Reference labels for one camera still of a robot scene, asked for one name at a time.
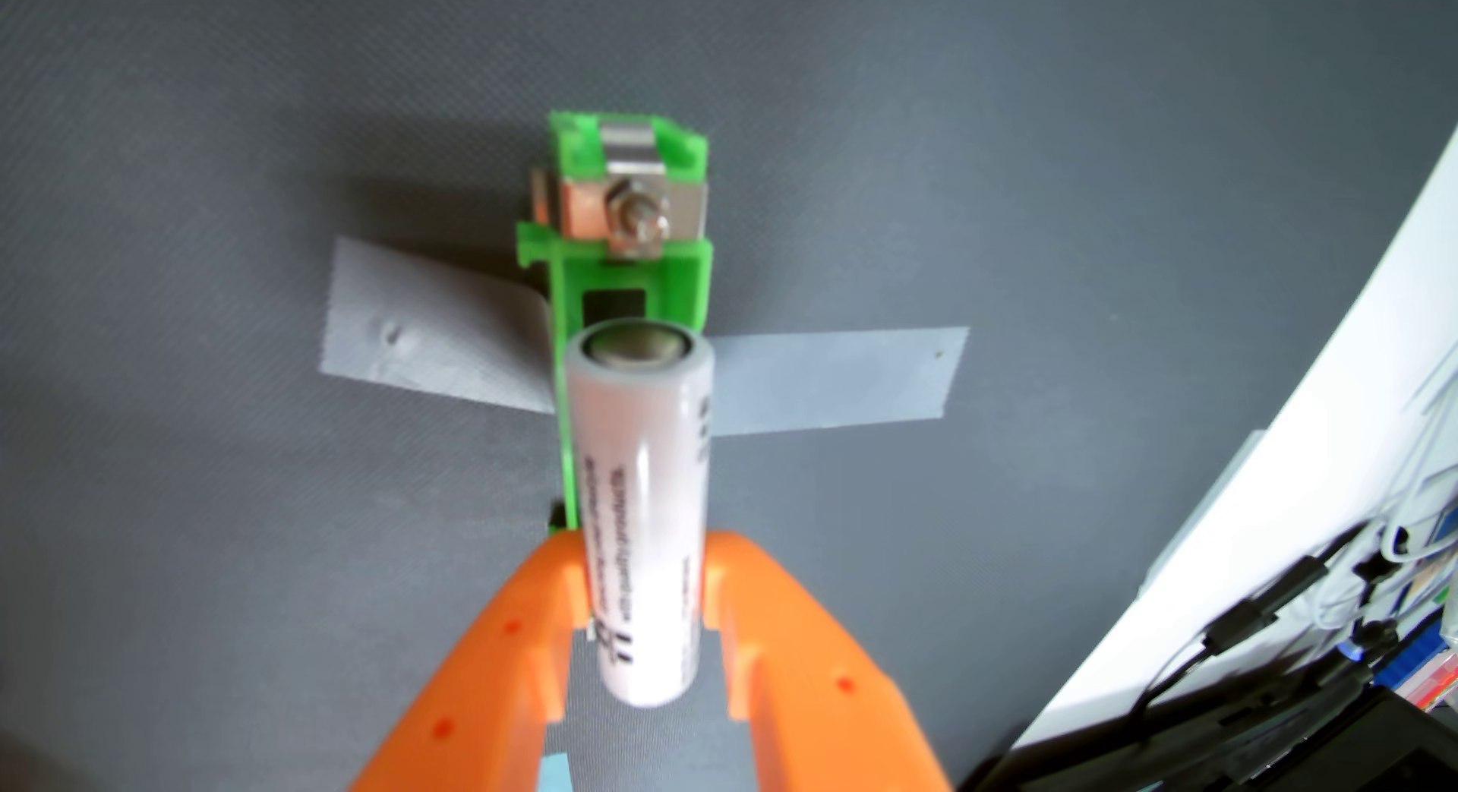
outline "green 3d printed holder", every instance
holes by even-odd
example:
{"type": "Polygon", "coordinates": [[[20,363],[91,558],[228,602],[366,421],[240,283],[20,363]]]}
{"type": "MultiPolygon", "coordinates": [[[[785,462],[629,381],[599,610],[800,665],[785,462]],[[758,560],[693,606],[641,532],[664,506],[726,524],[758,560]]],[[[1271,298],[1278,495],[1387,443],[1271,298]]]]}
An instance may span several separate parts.
{"type": "Polygon", "coordinates": [[[703,238],[709,141],[649,115],[553,112],[548,121],[555,171],[532,172],[532,222],[516,226],[516,260],[547,264],[563,508],[567,528],[577,528],[563,352],[592,325],[585,300],[598,292],[628,292],[630,314],[703,330],[713,265],[703,238]]]}

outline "black cable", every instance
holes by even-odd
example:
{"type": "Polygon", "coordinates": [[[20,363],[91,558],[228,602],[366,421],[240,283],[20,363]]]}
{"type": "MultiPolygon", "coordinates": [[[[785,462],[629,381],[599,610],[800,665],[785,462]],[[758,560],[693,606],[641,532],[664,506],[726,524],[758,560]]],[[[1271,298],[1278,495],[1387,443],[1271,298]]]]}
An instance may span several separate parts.
{"type": "Polygon", "coordinates": [[[1372,602],[1372,595],[1376,594],[1376,586],[1388,579],[1392,573],[1401,570],[1401,564],[1394,564],[1388,562],[1382,553],[1373,553],[1368,559],[1357,562],[1352,572],[1362,579],[1362,595],[1357,598],[1357,617],[1352,620],[1352,639],[1357,636],[1357,630],[1362,629],[1362,616],[1366,605],[1372,602]]]}
{"type": "Polygon", "coordinates": [[[1337,538],[1331,540],[1331,544],[1328,544],[1327,548],[1321,551],[1321,556],[1317,556],[1317,560],[1321,562],[1322,564],[1327,564],[1328,562],[1331,562],[1331,557],[1336,556],[1337,553],[1341,553],[1343,547],[1352,544],[1352,541],[1357,535],[1360,535],[1362,531],[1366,529],[1366,527],[1368,527],[1368,522],[1362,522],[1362,524],[1359,524],[1356,527],[1347,528],[1346,532],[1343,532],[1337,538]]]}
{"type": "MultiPolygon", "coordinates": [[[[1312,585],[1327,578],[1327,562],[1330,562],[1346,546],[1352,544],[1352,541],[1360,535],[1365,528],[1365,524],[1347,528],[1341,535],[1331,540],[1319,556],[1302,556],[1274,582],[1267,585],[1266,589],[1254,597],[1242,598],[1235,604],[1235,607],[1231,607],[1222,613],[1219,618],[1210,621],[1210,624],[1204,629],[1204,642],[1200,652],[1193,655],[1165,678],[1159,678],[1158,683],[1145,687],[1145,691],[1139,694],[1139,700],[1136,700],[1134,706],[1130,707],[1126,721],[1130,725],[1137,725],[1145,716],[1145,710],[1149,709],[1149,704],[1155,703],[1155,699],[1168,693],[1175,684],[1182,681],[1191,669],[1200,667],[1216,655],[1231,651],[1255,633],[1271,626],[1276,621],[1276,613],[1279,610],[1290,604],[1298,595],[1311,589],[1312,585]]],[[[1359,564],[1357,575],[1368,581],[1368,589],[1371,591],[1373,583],[1391,575],[1391,570],[1381,572],[1381,569],[1378,569],[1376,572],[1363,573],[1362,564],[1359,564]]]]}
{"type": "Polygon", "coordinates": [[[1188,661],[1181,664],[1178,669],[1166,675],[1158,684],[1145,687],[1145,691],[1139,694],[1139,700],[1134,702],[1133,709],[1128,710],[1130,722],[1137,723],[1139,719],[1145,716],[1145,710],[1149,709],[1149,704],[1155,703],[1155,699],[1168,693],[1171,687],[1184,680],[1184,677],[1188,675],[1191,669],[1204,664],[1210,658],[1210,655],[1213,653],[1209,649],[1200,649],[1200,652],[1190,656],[1188,661]]]}

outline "orange arm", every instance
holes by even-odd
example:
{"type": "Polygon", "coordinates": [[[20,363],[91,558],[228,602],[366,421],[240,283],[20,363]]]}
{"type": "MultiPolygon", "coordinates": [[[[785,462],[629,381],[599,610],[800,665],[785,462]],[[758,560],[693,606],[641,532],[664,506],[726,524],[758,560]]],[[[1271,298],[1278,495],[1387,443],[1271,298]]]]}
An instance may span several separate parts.
{"type": "MultiPolygon", "coordinates": [[[[729,716],[749,721],[761,791],[951,789],[895,684],[805,588],[741,535],[713,531],[704,553],[704,626],[720,632],[729,716]]],[[[532,553],[353,789],[535,789],[572,632],[589,618],[583,562],[580,531],[532,553]]]]}

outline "white battery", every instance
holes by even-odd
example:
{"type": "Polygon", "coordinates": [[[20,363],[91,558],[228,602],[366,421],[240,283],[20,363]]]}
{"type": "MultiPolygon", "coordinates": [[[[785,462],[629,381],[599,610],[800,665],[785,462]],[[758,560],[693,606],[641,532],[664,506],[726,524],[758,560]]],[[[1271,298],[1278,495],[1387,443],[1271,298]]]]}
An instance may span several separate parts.
{"type": "Polygon", "coordinates": [[[698,671],[713,349],[612,319],[573,337],[564,365],[602,683],[665,704],[698,671]]]}

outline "duct tape strip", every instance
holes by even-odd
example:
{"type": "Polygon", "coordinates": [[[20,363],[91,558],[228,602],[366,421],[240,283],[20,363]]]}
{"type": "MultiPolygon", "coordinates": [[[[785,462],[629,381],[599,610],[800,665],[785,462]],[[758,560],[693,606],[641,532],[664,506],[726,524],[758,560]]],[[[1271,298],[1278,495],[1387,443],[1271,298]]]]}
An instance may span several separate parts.
{"type": "MultiPolygon", "coordinates": [[[[547,302],[534,290],[340,238],[319,372],[553,411],[547,302]]],[[[940,419],[967,328],[712,338],[714,435],[940,419]]]]}
{"type": "Polygon", "coordinates": [[[572,769],[567,753],[542,756],[537,770],[537,792],[572,792],[572,769]]]}

